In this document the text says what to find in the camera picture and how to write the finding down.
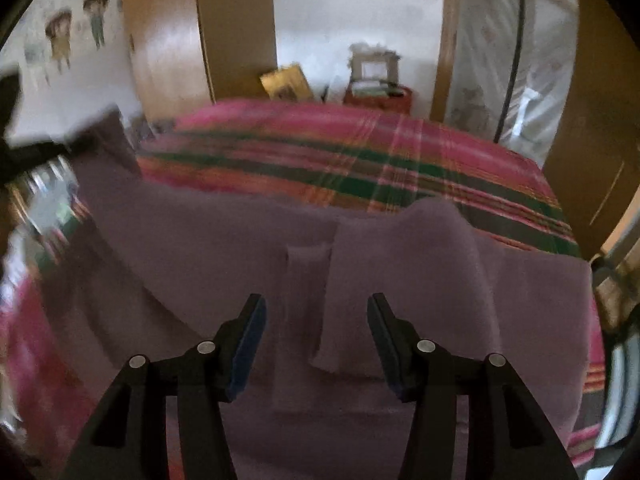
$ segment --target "green stripe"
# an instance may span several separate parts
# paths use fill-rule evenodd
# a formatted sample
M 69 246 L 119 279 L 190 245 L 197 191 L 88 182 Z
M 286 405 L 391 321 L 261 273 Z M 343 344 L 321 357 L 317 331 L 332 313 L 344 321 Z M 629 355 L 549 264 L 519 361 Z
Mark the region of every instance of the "green stripe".
M 515 202 L 505 201 L 504 203 L 498 202 L 495 196 L 489 194 L 484 196 L 483 189 L 470 189 L 461 187 L 458 183 L 442 180 L 439 178 L 433 178 L 423 174 L 419 174 L 417 178 L 407 178 L 404 174 L 404 170 L 393 168 L 392 172 L 388 172 L 388 178 L 393 180 L 392 184 L 399 186 L 417 186 L 418 189 L 425 192 L 434 192 L 439 195 L 446 195 L 454 200 L 467 200 L 472 202 L 476 207 L 486 205 L 489 208 L 500 212 L 505 216 L 514 214 L 522 221 L 530 221 L 534 224 L 544 225 L 551 232 L 559 236 L 572 236 L 569 226 L 559 223 L 548 217 L 543 217 L 540 212 L 532 211 L 528 208 L 523 208 Z M 378 178 L 380 176 L 379 165 L 373 162 L 365 162 L 360 159 L 354 161 L 351 166 L 351 174 L 360 178 Z
M 305 168 L 290 168 L 264 162 L 255 162 L 253 160 L 227 158 L 222 154 L 150 153 L 149 155 L 170 162 L 195 163 L 204 168 L 217 166 L 219 168 L 241 171 L 243 173 L 273 176 L 283 180 L 331 189 L 348 196 L 375 200 L 376 202 L 400 207 L 406 207 L 414 201 L 427 196 L 436 196 L 436 194 L 428 192 L 419 191 L 415 193 L 403 187 L 377 184 L 370 180 L 355 178 L 353 176 L 323 173 Z M 564 240 L 564 238 L 557 237 L 553 234 L 544 233 L 536 228 L 508 219 L 499 214 L 490 213 L 469 205 L 456 205 L 469 223 L 478 229 L 517 240 L 543 251 L 574 256 L 578 255 L 577 245 L 574 242 Z
M 208 137 L 209 139 L 262 140 L 264 142 L 278 142 L 291 146 L 313 148 L 315 150 L 322 150 L 329 153 L 340 153 L 343 155 L 352 156 L 354 158 L 359 158 L 360 160 L 375 162 L 377 164 L 388 164 L 395 168 L 411 170 L 419 174 L 455 182 L 460 186 L 467 186 L 473 189 L 483 190 L 491 195 L 498 196 L 505 200 L 509 200 L 510 202 L 515 202 L 517 204 L 523 205 L 533 211 L 538 211 L 544 216 L 547 216 L 556 221 L 566 223 L 566 219 L 560 208 L 553 207 L 548 203 L 537 200 L 521 191 L 517 191 L 500 184 L 495 184 L 479 177 L 469 176 L 457 171 L 446 170 L 445 168 L 436 164 L 428 164 L 426 162 L 419 162 L 411 158 L 404 158 L 398 155 L 376 152 L 369 148 L 353 148 L 344 144 L 322 142 L 320 140 L 291 139 L 287 137 L 265 136 L 264 134 L 261 135 L 253 132 L 228 132 L 216 130 L 213 132 L 180 132 L 180 134 L 188 134 L 190 136 L 197 137 Z M 151 156 L 156 155 L 156 153 L 143 154 Z

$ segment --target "white wall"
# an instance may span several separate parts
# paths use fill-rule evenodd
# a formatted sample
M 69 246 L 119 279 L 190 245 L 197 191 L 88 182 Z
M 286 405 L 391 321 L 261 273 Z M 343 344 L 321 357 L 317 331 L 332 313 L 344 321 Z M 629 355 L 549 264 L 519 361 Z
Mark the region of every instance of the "white wall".
M 280 65 L 299 62 L 316 93 L 350 73 L 349 46 L 382 44 L 402 57 L 400 83 L 428 117 L 440 52 L 443 0 L 274 0 Z
M 21 144 L 40 137 L 61 137 L 111 105 L 125 120 L 142 113 L 132 77 L 124 17 L 110 0 L 104 14 L 105 46 L 96 49 L 84 0 L 33 0 L 0 51 L 0 72 L 18 65 L 22 98 L 8 135 Z M 60 9 L 72 11 L 70 68 L 51 59 L 45 35 Z M 26 50 L 35 52 L 27 60 Z
M 42 84 L 28 72 L 22 74 L 22 97 L 9 131 L 12 143 L 60 138 L 113 105 L 125 122 L 142 113 L 124 38 L 73 59 L 70 70 L 52 73 L 49 81 Z

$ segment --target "folded cloth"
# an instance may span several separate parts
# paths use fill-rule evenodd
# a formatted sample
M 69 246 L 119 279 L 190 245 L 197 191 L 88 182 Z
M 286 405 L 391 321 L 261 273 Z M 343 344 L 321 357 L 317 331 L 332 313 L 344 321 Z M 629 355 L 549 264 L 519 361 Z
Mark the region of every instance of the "folded cloth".
M 384 292 L 453 354 L 505 354 L 567 441 L 588 366 L 586 262 L 502 245 L 438 199 L 388 215 L 172 189 L 113 150 L 74 170 L 92 220 L 42 291 L 61 352 L 96 398 L 130 355 L 180 354 L 258 292 L 268 326 L 247 391 L 223 406 L 239 470 L 394 478 L 413 407 L 385 386 L 367 327 L 367 297 Z

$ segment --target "red box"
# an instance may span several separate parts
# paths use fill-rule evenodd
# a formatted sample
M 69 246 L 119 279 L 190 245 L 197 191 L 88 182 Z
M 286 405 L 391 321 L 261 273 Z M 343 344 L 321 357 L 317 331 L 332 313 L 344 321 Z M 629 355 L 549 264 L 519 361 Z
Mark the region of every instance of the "red box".
M 411 106 L 414 102 L 414 92 L 410 88 L 400 85 L 398 85 L 398 90 L 402 91 L 404 95 L 395 97 L 356 97 L 351 93 L 351 85 L 349 85 L 342 102 L 359 108 L 373 108 L 374 110 L 410 115 Z

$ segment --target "picture frame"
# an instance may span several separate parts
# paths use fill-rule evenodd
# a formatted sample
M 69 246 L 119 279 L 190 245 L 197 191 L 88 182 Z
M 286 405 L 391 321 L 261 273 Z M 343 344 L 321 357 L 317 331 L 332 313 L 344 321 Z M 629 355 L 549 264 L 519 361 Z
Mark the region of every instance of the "picture frame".
M 292 64 L 260 77 L 269 98 L 274 101 L 311 101 L 314 94 L 306 81 L 302 67 Z
M 400 56 L 393 50 L 354 52 L 350 60 L 351 81 L 375 80 L 398 84 Z

